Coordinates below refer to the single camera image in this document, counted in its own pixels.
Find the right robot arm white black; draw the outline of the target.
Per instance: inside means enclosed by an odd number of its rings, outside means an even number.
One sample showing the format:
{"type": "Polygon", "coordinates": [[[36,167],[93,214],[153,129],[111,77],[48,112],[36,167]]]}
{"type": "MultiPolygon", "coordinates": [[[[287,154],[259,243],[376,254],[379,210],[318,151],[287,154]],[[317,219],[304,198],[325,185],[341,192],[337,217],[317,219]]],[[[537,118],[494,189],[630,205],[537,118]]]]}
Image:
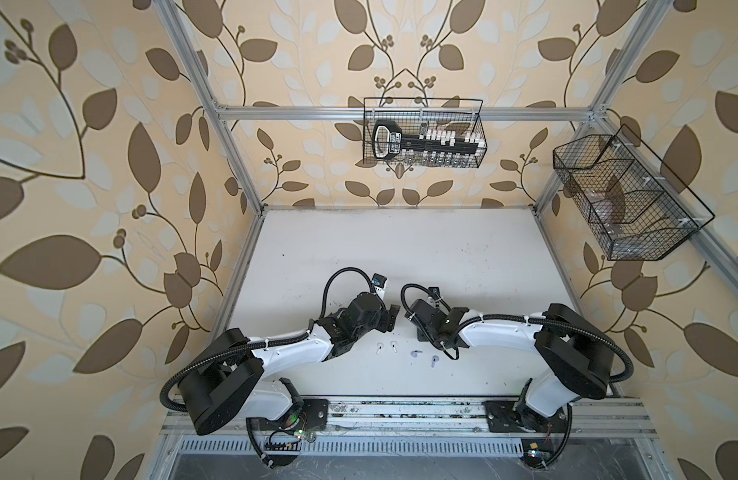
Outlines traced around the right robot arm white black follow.
{"type": "Polygon", "coordinates": [[[452,361],[463,349],[501,347],[537,354],[547,370],[527,380],[511,416],[538,430],[561,409],[570,419],[578,399],[601,400],[612,384],[628,380],[635,368],[629,354],[570,307],[552,303],[530,315],[484,314],[451,307],[438,290],[408,283],[400,291],[406,318],[418,338],[452,361]]]}

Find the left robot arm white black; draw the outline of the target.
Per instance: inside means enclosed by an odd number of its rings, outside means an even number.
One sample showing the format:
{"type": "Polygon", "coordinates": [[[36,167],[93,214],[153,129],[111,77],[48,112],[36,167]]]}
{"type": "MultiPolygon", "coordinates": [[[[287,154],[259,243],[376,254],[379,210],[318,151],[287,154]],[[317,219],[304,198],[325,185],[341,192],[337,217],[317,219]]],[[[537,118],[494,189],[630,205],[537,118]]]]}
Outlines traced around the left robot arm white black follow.
{"type": "Polygon", "coordinates": [[[252,338],[239,328],[228,329],[165,382],[160,403],[169,411],[188,414],[201,436],[218,431],[237,416],[284,429],[306,425],[305,401],[293,382],[280,374],[345,355],[372,331],[393,331],[400,307],[385,304],[386,284],[385,276],[370,276],[357,267],[338,270],[324,287],[319,316],[304,331],[252,338]],[[345,273],[359,274],[368,289],[348,306],[328,314],[330,288],[345,273]]]}

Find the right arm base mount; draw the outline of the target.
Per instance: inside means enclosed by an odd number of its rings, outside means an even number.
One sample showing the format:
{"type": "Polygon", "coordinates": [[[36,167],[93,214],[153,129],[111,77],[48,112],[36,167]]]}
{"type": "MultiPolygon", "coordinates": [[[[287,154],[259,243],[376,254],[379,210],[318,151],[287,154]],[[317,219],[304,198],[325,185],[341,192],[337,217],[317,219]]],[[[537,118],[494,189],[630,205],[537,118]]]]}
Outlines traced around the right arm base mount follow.
{"type": "Polygon", "coordinates": [[[516,404],[517,401],[513,400],[491,400],[483,403],[490,433],[547,435],[567,431],[568,414],[564,408],[546,418],[529,408],[518,409],[516,404]]]}

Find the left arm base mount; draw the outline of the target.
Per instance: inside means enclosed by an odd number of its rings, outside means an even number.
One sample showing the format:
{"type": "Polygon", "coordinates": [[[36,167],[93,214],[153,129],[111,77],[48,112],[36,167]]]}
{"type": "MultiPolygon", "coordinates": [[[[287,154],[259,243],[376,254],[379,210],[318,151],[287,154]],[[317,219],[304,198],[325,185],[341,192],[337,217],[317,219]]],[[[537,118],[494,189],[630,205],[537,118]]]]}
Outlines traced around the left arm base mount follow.
{"type": "Polygon", "coordinates": [[[261,431],[323,431],[328,422],[330,402],[327,399],[306,398],[296,403],[286,411],[282,417],[276,420],[268,420],[263,417],[253,417],[252,428],[261,431]]]}

